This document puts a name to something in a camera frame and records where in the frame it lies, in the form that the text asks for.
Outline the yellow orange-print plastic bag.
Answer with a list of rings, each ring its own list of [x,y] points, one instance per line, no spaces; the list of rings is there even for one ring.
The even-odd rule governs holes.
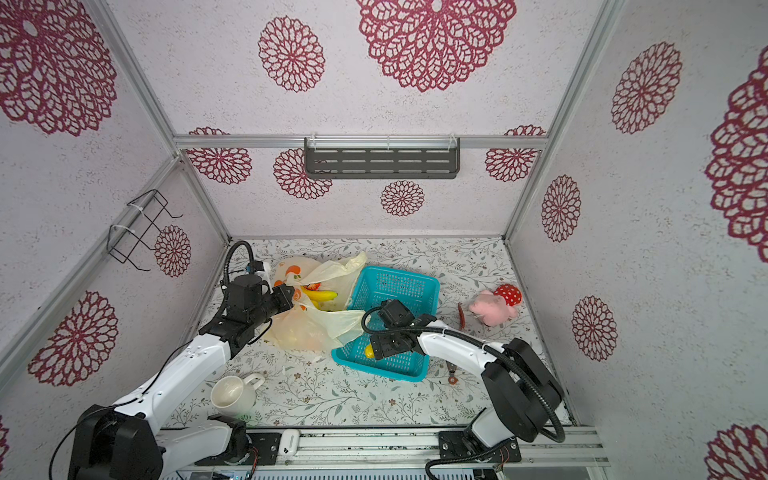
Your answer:
[[[271,279],[275,287],[294,289],[293,307],[274,317],[267,341],[283,350],[330,352],[362,335],[363,311],[351,297],[367,263],[364,252],[326,262],[304,256],[279,261]]]

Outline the yellow banana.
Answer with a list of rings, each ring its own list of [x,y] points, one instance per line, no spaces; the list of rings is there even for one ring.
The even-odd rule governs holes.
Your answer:
[[[317,303],[332,301],[338,297],[338,293],[335,291],[309,290],[304,286],[301,287],[301,290],[312,302]]]

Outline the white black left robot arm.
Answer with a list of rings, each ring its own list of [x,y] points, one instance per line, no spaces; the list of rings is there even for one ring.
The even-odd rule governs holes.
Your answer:
[[[259,339],[256,330],[293,307],[294,287],[271,286],[250,256],[244,274],[223,272],[223,300],[211,321],[174,350],[157,374],[108,406],[92,405],[68,432],[70,479],[162,479],[208,458],[239,463],[251,441],[238,414],[217,414],[183,430],[162,428],[216,370]]]

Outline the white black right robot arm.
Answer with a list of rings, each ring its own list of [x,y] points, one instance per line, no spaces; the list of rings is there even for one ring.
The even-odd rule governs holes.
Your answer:
[[[557,414],[564,390],[527,342],[482,340],[433,315],[416,317],[398,300],[385,300],[366,311],[361,327],[377,360],[409,352],[435,357],[476,376],[485,387],[491,405],[462,433],[460,452],[429,461],[426,471],[490,460],[518,440],[531,443],[543,436],[557,444],[565,442],[565,427]]]

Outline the teal plastic basket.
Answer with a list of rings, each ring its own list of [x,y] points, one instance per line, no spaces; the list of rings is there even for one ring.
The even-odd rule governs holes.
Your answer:
[[[368,266],[358,277],[351,310],[370,312],[368,330],[390,331],[410,327],[423,315],[434,317],[439,302],[440,282],[430,276],[392,268]],[[402,350],[379,337],[370,340],[369,331],[331,352],[339,365],[390,380],[418,383],[426,377],[429,358]]]

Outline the metal tongs red tip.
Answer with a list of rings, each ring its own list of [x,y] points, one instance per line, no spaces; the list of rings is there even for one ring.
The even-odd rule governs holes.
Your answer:
[[[450,385],[456,385],[458,383],[457,366],[454,363],[447,361],[446,367],[448,371],[448,383]]]

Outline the white ceramic mug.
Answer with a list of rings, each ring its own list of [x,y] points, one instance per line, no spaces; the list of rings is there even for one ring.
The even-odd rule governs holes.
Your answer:
[[[237,417],[246,414],[256,402],[256,392],[265,377],[252,373],[246,377],[225,376],[213,386],[210,401],[223,415]]]

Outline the pink plush mushroom toy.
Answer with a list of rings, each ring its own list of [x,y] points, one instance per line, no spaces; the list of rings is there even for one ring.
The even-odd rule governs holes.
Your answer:
[[[513,284],[502,284],[494,291],[483,290],[470,304],[469,310],[487,327],[495,327],[519,317],[521,290]]]

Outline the grey wall shelf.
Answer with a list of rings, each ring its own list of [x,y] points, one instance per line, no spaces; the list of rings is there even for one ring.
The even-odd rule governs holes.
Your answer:
[[[304,171],[313,180],[451,180],[461,166],[456,137],[429,142],[304,140]]]

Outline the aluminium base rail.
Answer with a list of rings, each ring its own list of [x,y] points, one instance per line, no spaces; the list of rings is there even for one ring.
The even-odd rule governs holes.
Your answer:
[[[431,460],[458,459],[471,454],[462,441],[465,427],[250,428],[259,451],[256,470],[419,469]],[[610,465],[597,431],[568,427],[557,443],[543,436],[519,440],[468,468],[569,468],[589,470]]]

